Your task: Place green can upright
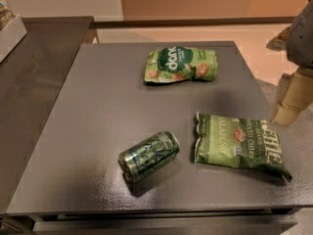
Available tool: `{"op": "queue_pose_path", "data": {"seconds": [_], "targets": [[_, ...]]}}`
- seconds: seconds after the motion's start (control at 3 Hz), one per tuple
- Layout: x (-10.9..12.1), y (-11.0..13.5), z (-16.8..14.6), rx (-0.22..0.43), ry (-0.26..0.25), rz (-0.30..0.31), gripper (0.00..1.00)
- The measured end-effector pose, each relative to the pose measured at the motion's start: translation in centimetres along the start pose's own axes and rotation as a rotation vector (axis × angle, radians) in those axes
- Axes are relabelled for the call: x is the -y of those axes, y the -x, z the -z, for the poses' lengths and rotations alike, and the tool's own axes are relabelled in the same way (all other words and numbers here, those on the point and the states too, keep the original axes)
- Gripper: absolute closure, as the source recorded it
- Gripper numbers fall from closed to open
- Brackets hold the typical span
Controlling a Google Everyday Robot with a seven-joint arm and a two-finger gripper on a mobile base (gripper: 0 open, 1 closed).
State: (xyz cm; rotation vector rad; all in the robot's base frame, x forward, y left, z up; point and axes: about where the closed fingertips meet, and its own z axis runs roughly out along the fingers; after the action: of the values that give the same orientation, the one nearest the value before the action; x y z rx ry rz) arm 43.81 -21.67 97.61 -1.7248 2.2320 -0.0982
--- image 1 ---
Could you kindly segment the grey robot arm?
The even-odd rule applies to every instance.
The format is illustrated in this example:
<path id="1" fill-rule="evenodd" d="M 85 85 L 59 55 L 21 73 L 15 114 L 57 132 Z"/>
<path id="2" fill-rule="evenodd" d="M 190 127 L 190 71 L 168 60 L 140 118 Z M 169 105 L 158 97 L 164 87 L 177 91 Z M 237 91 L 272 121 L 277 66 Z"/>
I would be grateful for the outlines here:
<path id="1" fill-rule="evenodd" d="M 287 58 L 298 69 L 292 75 L 282 75 L 271 114 L 271 120 L 283 126 L 295 122 L 313 103 L 313 1 L 291 24 Z"/>

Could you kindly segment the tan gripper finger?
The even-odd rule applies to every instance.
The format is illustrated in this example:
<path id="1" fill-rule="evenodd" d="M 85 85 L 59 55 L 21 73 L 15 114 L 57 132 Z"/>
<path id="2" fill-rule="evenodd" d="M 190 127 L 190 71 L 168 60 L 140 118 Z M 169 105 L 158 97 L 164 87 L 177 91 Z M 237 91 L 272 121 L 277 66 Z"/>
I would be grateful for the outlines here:
<path id="1" fill-rule="evenodd" d="M 279 80 L 271 121 L 282 126 L 293 124 L 313 103 L 313 70 L 299 67 Z"/>

